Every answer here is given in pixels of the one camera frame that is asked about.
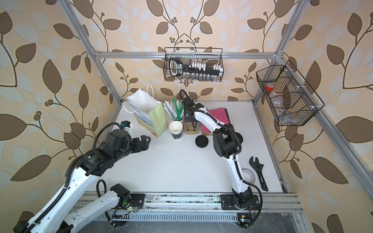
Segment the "brown pulp cup carrier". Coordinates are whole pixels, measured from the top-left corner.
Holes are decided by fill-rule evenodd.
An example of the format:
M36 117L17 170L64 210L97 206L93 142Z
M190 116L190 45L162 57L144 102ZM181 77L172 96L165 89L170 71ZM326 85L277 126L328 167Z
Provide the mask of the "brown pulp cup carrier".
M196 135L199 133L200 127L199 123L195 118L184 117L183 123L184 133L187 135Z

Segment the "stack of paper cups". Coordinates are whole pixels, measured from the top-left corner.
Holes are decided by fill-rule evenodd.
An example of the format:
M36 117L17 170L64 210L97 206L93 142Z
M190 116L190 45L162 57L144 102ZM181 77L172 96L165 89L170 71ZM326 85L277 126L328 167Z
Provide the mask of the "stack of paper cups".
M183 124L180 121L172 121L169 124L169 131L175 140L179 140L183 133Z

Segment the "black plastic cup lid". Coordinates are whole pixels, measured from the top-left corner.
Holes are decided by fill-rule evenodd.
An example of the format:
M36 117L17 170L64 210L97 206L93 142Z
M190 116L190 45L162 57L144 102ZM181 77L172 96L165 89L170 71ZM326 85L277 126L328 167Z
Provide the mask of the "black plastic cup lid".
M204 135L199 135L195 139L195 144L199 148L205 148L208 146L209 140L206 136Z

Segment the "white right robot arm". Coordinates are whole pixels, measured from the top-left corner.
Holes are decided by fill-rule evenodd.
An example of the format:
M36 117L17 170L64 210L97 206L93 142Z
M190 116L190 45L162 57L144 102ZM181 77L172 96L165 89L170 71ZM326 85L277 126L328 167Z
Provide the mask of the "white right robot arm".
M184 106L184 119L186 122L200 122L205 125L213 135L213 146L216 154L225 159L231 178L231 188L235 206L244 210L254 200L252 188L259 194L258 212L263 206L263 197L260 189L253 182L244 180L243 171L239 162L239 154L242 151L242 143L232 124L224 124L211 115L208 110L186 93L180 90L182 104Z

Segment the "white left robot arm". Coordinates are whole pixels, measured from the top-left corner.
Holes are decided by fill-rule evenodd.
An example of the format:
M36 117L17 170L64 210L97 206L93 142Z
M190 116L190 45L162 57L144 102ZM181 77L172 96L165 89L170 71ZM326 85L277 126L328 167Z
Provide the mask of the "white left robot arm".
M116 184L92 203L71 211L92 184L103 182L100 177L116 162L149 148L149 136L131 138L123 122L115 125L118 129L110 132L99 146L94 145L72 161L63 186L35 216L27 219L25 212L21 214L13 228L15 233L75 233L113 208L134 207L138 203L127 188Z

